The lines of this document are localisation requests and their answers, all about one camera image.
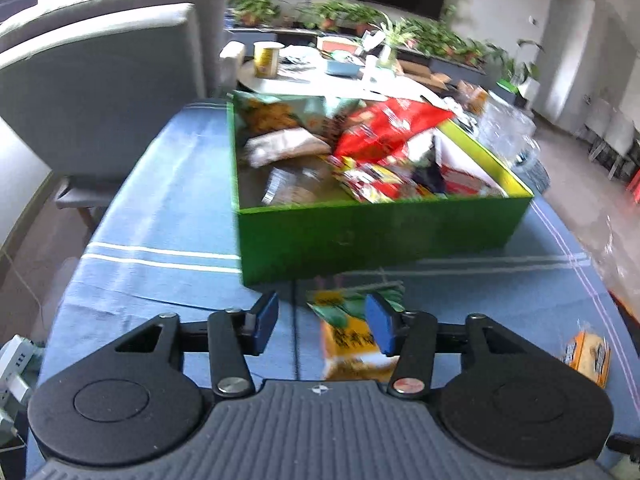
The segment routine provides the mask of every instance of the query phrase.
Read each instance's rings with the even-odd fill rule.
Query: chair leg
[[[598,155],[600,155],[600,153],[602,152],[602,150],[604,150],[604,148],[606,147],[607,143],[603,140],[600,142],[600,144],[598,145],[597,148],[595,148],[594,150],[591,151],[591,153],[589,154],[589,160],[591,162],[593,162],[594,160],[596,160],[596,157]]]
[[[89,231],[93,233],[97,225],[95,224],[94,217],[91,216],[91,211],[89,211],[89,208],[79,207],[78,213],[80,214],[80,218],[82,219],[82,222],[84,222],[84,225],[86,225]]]
[[[618,165],[620,164],[620,161],[622,160],[622,155],[618,155],[616,157],[616,161],[613,163],[613,166],[611,167],[611,171],[609,171],[609,180],[611,180],[614,175],[616,174],[616,170],[618,169]]]

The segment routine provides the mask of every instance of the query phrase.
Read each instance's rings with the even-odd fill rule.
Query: blue bowl
[[[337,75],[340,77],[356,77],[362,67],[355,63],[346,63],[336,61],[335,59],[326,60],[326,70],[328,75]]]

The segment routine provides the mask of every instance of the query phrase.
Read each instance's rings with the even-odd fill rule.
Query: white stripe
[[[479,256],[471,258],[425,258],[418,261],[419,264],[481,264],[491,262],[519,263],[519,262],[568,262],[588,258],[586,253],[579,254],[555,254],[543,256]]]
[[[105,242],[91,242],[87,247],[104,247],[107,249],[116,249],[127,252],[168,254],[169,256],[190,256],[193,258],[213,258],[215,260],[239,260],[240,256],[235,254],[217,254],[217,253],[197,253],[194,251],[174,251],[171,249],[154,249],[151,247],[141,247],[136,245],[116,245]]]
[[[104,256],[103,254],[86,253],[83,258],[93,258],[95,260],[105,260],[107,262],[116,262],[118,264],[140,264],[149,267],[162,267],[165,269],[182,269],[182,270],[200,270],[202,272],[227,272],[229,274],[240,274],[240,269],[232,269],[229,267],[211,267],[204,265],[186,265],[186,264],[166,264],[162,262],[148,262],[146,260],[137,260],[135,258],[114,258],[113,256]]]
[[[466,276],[470,274],[510,274],[512,272],[530,272],[532,270],[573,269],[575,266],[589,267],[591,262],[585,260],[577,263],[531,265],[523,267],[479,267],[477,269],[433,269],[433,270],[386,270],[387,276]],[[352,270],[342,272],[343,276],[380,276],[379,270]]]
[[[213,110],[224,110],[226,109],[226,104],[196,103],[193,105],[186,105],[185,108],[212,108]]]

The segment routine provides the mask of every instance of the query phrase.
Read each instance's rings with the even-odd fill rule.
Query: round white table
[[[247,61],[238,73],[238,81],[261,94],[330,96],[365,101],[384,101],[389,97],[427,100],[446,108],[442,99],[426,86],[406,76],[398,76],[377,86],[365,88],[361,79],[327,75],[322,67],[297,73],[279,74],[276,79],[261,79],[254,75],[254,62]]]

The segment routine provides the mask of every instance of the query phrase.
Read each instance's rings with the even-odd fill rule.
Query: cable
[[[33,298],[33,300],[36,302],[36,304],[38,305],[38,309],[40,310],[40,322],[42,323],[42,329],[45,329],[45,325],[44,325],[44,314],[42,311],[42,304],[40,303],[40,300],[38,299],[38,297],[36,296],[35,292],[33,290],[31,290],[31,287],[27,284],[27,282],[24,280],[24,278],[22,277],[22,275],[20,274],[20,272],[18,272],[18,269],[16,269],[15,264],[13,259],[11,258],[11,256],[9,256],[9,254],[6,252],[6,249],[4,247],[0,248],[0,251],[2,251],[2,254],[4,254],[4,256],[6,257],[6,259],[9,261],[9,265],[10,267],[13,269],[14,273],[16,276],[18,276],[18,279],[20,280],[20,282],[24,285],[24,288],[27,289],[28,293],[31,294],[31,297]]]

